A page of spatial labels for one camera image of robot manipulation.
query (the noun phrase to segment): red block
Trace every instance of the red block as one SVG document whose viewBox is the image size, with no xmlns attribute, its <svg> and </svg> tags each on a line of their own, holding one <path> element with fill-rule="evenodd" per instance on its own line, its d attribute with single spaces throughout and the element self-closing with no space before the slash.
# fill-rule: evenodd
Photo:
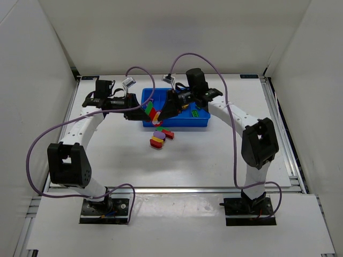
<svg viewBox="0 0 343 257">
<path fill-rule="evenodd" d="M 156 113 L 157 113 L 157 111 L 155 110 L 155 108 L 152 108 L 150 113 L 149 113 L 149 117 L 150 117 L 151 121 L 155 117 Z"/>
<path fill-rule="evenodd" d="M 167 137 L 167 138 L 170 138 L 170 139 L 173 139 L 173 138 L 174 138 L 174 133 L 173 133 L 173 132 L 167 131 L 167 130 L 162 130 L 162 132 L 163 132 L 164 134 L 166 134 L 166 137 Z"/>
<path fill-rule="evenodd" d="M 162 148 L 162 146 L 163 146 L 163 144 L 162 143 L 158 143 L 158 142 L 156 142 L 155 140 L 152 140 L 152 139 L 150 139 L 150 145 L 152 146 L 152 147 L 155 147 L 155 148 Z"/>
</svg>

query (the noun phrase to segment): blue plastic bin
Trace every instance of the blue plastic bin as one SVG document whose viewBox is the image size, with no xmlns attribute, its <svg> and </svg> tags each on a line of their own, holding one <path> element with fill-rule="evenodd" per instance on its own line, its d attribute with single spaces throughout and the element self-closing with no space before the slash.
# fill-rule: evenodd
<svg viewBox="0 0 343 257">
<path fill-rule="evenodd" d="M 156 88 L 153 95 L 153 105 L 156 111 L 160 111 L 165 104 L 167 90 L 170 88 Z M 150 96 L 152 88 L 144 88 L 141 95 L 143 103 Z M 197 110 L 199 117 L 192 117 L 192 111 Z M 186 110 L 183 110 L 178 116 L 165 119 L 163 127 L 206 127 L 211 115 L 203 109 L 198 109 L 195 103 L 191 103 Z M 144 127 L 153 127 L 151 122 L 143 122 Z"/>
</svg>

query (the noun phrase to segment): wooden toy block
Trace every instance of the wooden toy block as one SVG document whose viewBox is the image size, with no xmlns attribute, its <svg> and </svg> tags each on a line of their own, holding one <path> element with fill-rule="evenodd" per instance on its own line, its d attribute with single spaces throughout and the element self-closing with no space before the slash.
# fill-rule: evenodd
<svg viewBox="0 0 343 257">
<path fill-rule="evenodd" d="M 167 138 L 170 138 L 170 139 L 173 139 L 173 138 L 174 138 L 174 133 L 173 133 L 173 132 L 167 131 L 167 130 L 162 130 L 162 132 L 163 132 L 164 134 L 166 134 L 166 137 L 167 137 Z"/>
<path fill-rule="evenodd" d="M 159 138 L 154 137 L 154 136 L 152 136 L 151 139 L 152 139 L 152 140 L 155 140 L 155 141 L 158 142 L 158 143 L 162 143 L 162 144 L 164 143 L 164 140 L 163 140 L 163 139 L 159 139 Z"/>
<path fill-rule="evenodd" d="M 159 149 L 159 148 L 162 148 L 162 143 L 158 143 L 158 142 L 156 142 L 155 140 L 152 140 L 152 139 L 150 139 L 150 145 L 152 146 L 152 147 L 155 147 L 155 148 L 157 148 L 157 149 Z"/>
<path fill-rule="evenodd" d="M 150 111 L 150 113 L 148 114 L 149 117 L 150 117 L 150 119 L 151 119 L 151 121 L 152 121 L 152 120 L 154 119 L 154 117 L 156 116 L 156 113 L 157 113 L 157 111 L 155 110 L 155 108 L 152 108 L 151 111 Z"/>
<path fill-rule="evenodd" d="M 162 131 L 162 130 L 169 131 L 169 129 L 167 129 L 166 127 L 161 127 L 161 126 L 157 127 L 156 130 L 157 131 Z"/>
<path fill-rule="evenodd" d="M 164 134 L 161 131 L 155 131 L 154 132 L 154 137 L 162 139 L 164 141 L 166 139 L 166 134 Z"/>
<path fill-rule="evenodd" d="M 154 107 L 153 107 L 152 102 L 149 102 L 149 103 L 147 104 L 147 106 L 146 106 L 145 113 L 149 115 L 150 112 L 151 112 L 151 110 L 152 110 L 153 108 L 154 108 Z"/>
</svg>

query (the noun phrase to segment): white floor panel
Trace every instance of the white floor panel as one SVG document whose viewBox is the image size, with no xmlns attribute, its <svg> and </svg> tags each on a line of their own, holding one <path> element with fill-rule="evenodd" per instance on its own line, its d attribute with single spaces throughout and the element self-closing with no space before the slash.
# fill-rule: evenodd
<svg viewBox="0 0 343 257">
<path fill-rule="evenodd" d="M 151 87 L 147 75 L 134 75 L 137 83 L 130 88 L 140 102 L 143 88 Z M 157 87 L 168 87 L 155 75 Z M 270 117 L 259 79 L 240 79 L 239 75 L 225 75 L 229 100 L 259 118 Z M 115 79 L 121 85 L 124 76 L 101 76 Z M 217 75 L 207 75 L 210 87 L 224 92 Z M 186 84 L 184 75 L 178 81 Z M 94 81 L 80 82 L 70 118 L 80 114 L 86 95 L 95 89 Z M 127 121 L 123 114 L 109 114 L 100 124 L 87 148 L 92 176 L 106 186 L 131 183 L 139 187 L 234 187 L 232 129 L 212 116 L 208 127 L 171 128 L 173 141 L 167 140 L 161 150 L 153 149 L 149 139 L 154 128 L 144 128 L 142 122 Z M 238 145 L 238 182 L 245 181 L 246 164 Z M 269 169 L 267 180 L 290 186 L 282 152 L 278 152 Z"/>
<path fill-rule="evenodd" d="M 221 194 L 140 194 L 130 225 L 94 225 L 78 224 L 81 198 L 42 198 L 28 249 L 49 257 L 334 253 L 314 195 L 284 194 L 276 226 L 226 227 L 221 201 Z"/>
</svg>

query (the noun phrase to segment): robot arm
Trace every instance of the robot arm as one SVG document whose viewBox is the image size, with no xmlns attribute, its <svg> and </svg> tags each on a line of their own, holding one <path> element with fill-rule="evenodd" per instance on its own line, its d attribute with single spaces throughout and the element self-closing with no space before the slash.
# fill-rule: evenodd
<svg viewBox="0 0 343 257">
<path fill-rule="evenodd" d="M 195 102 L 197 107 L 219 117 L 226 124 L 232 126 L 222 92 L 208 87 L 201 69 L 188 70 L 186 76 L 189 87 L 179 92 L 173 89 L 167 92 L 167 99 L 158 120 L 176 116 L 182 111 L 182 106 Z M 253 117 L 239 107 L 229 104 L 233 113 L 236 132 L 242 137 L 241 154 L 247 163 L 247 176 L 244 185 L 249 186 L 265 182 L 270 162 L 279 151 L 273 122 L 269 118 L 261 120 Z M 249 209 L 263 201 L 265 194 L 264 184 L 243 189 L 241 192 L 241 196 L 248 204 Z"/>
<path fill-rule="evenodd" d="M 124 97 L 113 97 L 113 85 L 112 81 L 97 80 L 95 91 L 92 92 L 94 97 L 91 97 L 92 93 L 87 96 L 80 116 L 101 110 L 123 110 L 139 106 L 135 94 L 126 93 Z M 142 108 L 123 113 L 128 120 L 150 121 L 150 117 Z M 51 143 L 47 151 L 51 181 L 71 188 L 81 195 L 90 196 L 87 201 L 91 207 L 102 213 L 110 209 L 109 198 L 93 199 L 92 196 L 105 194 L 107 188 L 92 177 L 92 168 L 85 151 L 93 133 L 106 115 L 107 113 L 95 114 L 75 122 L 70 132 L 59 143 Z"/>
<path fill-rule="evenodd" d="M 275 153 L 278 151 L 273 123 L 267 118 L 259 120 L 234 104 L 229 104 L 234 117 L 236 132 L 243 139 L 241 152 L 243 159 L 247 163 L 247 175 L 244 186 L 265 182 L 270 162 L 274 159 Z M 208 103 L 208 112 L 232 127 L 230 115 L 223 96 L 217 96 L 213 101 Z M 250 207 L 253 207 L 264 199 L 265 187 L 264 185 L 257 185 L 245 188 L 242 190 L 242 197 L 245 198 Z"/>
</svg>

